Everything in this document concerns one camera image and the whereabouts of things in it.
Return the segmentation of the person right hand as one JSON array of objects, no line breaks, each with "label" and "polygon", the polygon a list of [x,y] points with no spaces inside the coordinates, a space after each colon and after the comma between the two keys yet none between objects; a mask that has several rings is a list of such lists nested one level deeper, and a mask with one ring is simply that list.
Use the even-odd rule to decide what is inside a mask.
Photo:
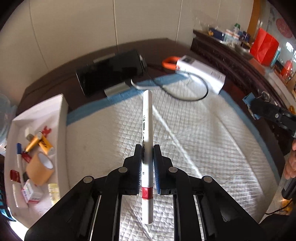
[{"label": "person right hand", "polygon": [[294,140],[292,142],[292,149],[290,151],[290,155],[288,157],[288,160],[286,161],[285,168],[284,168],[284,177],[286,180],[295,178],[296,176],[296,141]]}]

